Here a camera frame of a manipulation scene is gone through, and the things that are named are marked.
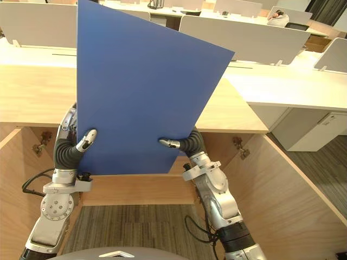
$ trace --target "desk surface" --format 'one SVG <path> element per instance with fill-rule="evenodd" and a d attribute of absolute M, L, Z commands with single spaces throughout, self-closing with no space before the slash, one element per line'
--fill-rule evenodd
<path fill-rule="evenodd" d="M 76 69 L 0 66 L 0 93 L 0 123 L 57 126 L 76 100 Z M 221 80 L 196 126 L 202 132 L 268 132 L 227 80 Z"/>
<path fill-rule="evenodd" d="M 0 39 L 0 64 L 76 68 L 75 49 L 15 47 Z"/>
<path fill-rule="evenodd" d="M 131 11 L 144 11 L 149 12 L 153 15 L 164 15 L 164 16 L 175 16 L 182 17 L 184 14 L 181 13 L 182 8 L 168 8 L 163 7 L 159 9 L 151 9 L 147 7 L 147 3 L 141 4 L 120 4 L 117 1 L 105 1 L 104 6 L 119 10 L 131 10 Z"/>
<path fill-rule="evenodd" d="M 347 74 L 301 66 L 238 62 L 230 66 L 223 77 L 250 105 L 347 111 Z"/>
<path fill-rule="evenodd" d="M 74 52 L 63 49 L 17 48 L 8 44 L 5 38 L 0 39 L 0 65 L 76 68 L 75 56 L 53 55 L 73 55 Z M 232 62 L 230 66 L 246 69 L 228 68 L 224 77 L 249 104 L 345 111 L 347 74 L 313 69 L 320 55 L 304 51 L 289 66 L 279 67 Z M 53 122 L 57 124 L 60 120 L 59 114 Z"/>

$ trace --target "metal hinge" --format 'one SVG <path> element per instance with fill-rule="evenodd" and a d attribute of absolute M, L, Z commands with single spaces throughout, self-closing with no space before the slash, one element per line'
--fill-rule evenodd
<path fill-rule="evenodd" d="M 41 134 L 41 142 L 39 145 L 33 145 L 32 149 L 38 157 L 42 155 L 43 148 L 49 143 L 52 138 L 52 132 L 46 131 Z"/>
<path fill-rule="evenodd" d="M 241 137 L 238 137 L 238 136 L 233 137 L 233 143 L 234 143 L 236 149 L 238 149 L 240 151 L 241 159 L 245 160 L 245 158 L 250 155 L 250 151 L 249 151 L 249 149 L 243 149 Z"/>

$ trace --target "white wall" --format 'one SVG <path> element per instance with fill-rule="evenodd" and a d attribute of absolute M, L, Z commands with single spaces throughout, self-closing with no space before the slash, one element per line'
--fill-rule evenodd
<path fill-rule="evenodd" d="M 333 27 L 337 30 L 347 32 L 347 9 L 342 13 Z"/>
<path fill-rule="evenodd" d="M 311 0 L 278 0 L 277 6 L 304 12 Z"/>

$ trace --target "person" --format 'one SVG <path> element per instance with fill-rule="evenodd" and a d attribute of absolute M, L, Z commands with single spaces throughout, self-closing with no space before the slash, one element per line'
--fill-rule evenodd
<path fill-rule="evenodd" d="M 277 10 L 268 20 L 267 25 L 284 27 L 289 22 L 289 16 L 281 10 Z"/>

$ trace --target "wire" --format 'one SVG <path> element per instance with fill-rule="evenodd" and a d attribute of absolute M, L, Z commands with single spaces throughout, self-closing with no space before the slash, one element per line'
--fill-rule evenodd
<path fill-rule="evenodd" d="M 43 172 L 40 172 L 38 173 L 37 175 L 29 178 L 25 183 L 23 183 L 22 185 L 22 191 L 24 193 L 30 193 L 30 194 L 34 194 L 34 195 L 38 195 L 38 196 L 41 196 L 41 197 L 44 197 L 46 194 L 44 193 L 41 193 L 41 192 L 37 192 L 35 190 L 29 190 L 28 189 L 28 186 L 37 178 L 41 177 L 41 176 L 44 176 L 44 177 L 47 177 L 47 178 L 52 178 L 50 175 L 46 174 L 46 172 L 50 172 L 50 171 L 53 171 L 54 168 L 50 168 L 50 169 L 47 169 Z"/>
<path fill-rule="evenodd" d="M 209 221 L 208 221 L 208 214 L 207 214 L 207 210 L 206 210 L 206 206 L 205 206 L 205 203 L 204 201 L 201 199 L 201 195 L 199 193 L 199 190 L 196 189 L 196 192 L 199 196 L 199 199 L 201 201 L 201 204 L 202 204 L 202 207 L 204 208 L 204 213 L 205 213 L 205 226 L 206 226 L 206 230 L 203 229 L 202 227 L 200 227 L 194 220 L 191 216 L 189 215 L 186 215 L 184 217 L 184 223 L 185 223 L 185 228 L 187 229 L 187 231 L 191 234 L 192 237 L 194 237 L 196 240 L 198 240 L 199 242 L 202 242 L 202 243 L 205 243 L 205 244 L 209 244 L 209 243 L 212 243 L 212 249 L 213 249 L 213 254 L 216 258 L 216 260 L 219 260 L 218 259 L 218 255 L 217 255 L 217 252 L 216 252 L 216 244 L 217 244 L 217 241 L 219 240 L 218 236 L 216 235 L 216 233 L 212 233 L 211 232 L 211 225 L 209 224 Z M 205 234 L 207 234 L 208 236 L 208 239 L 209 240 L 202 240 L 198 237 L 196 237 L 191 231 L 190 229 L 188 228 L 188 222 L 187 222 L 187 219 L 189 219 L 200 231 L 204 232 Z"/>

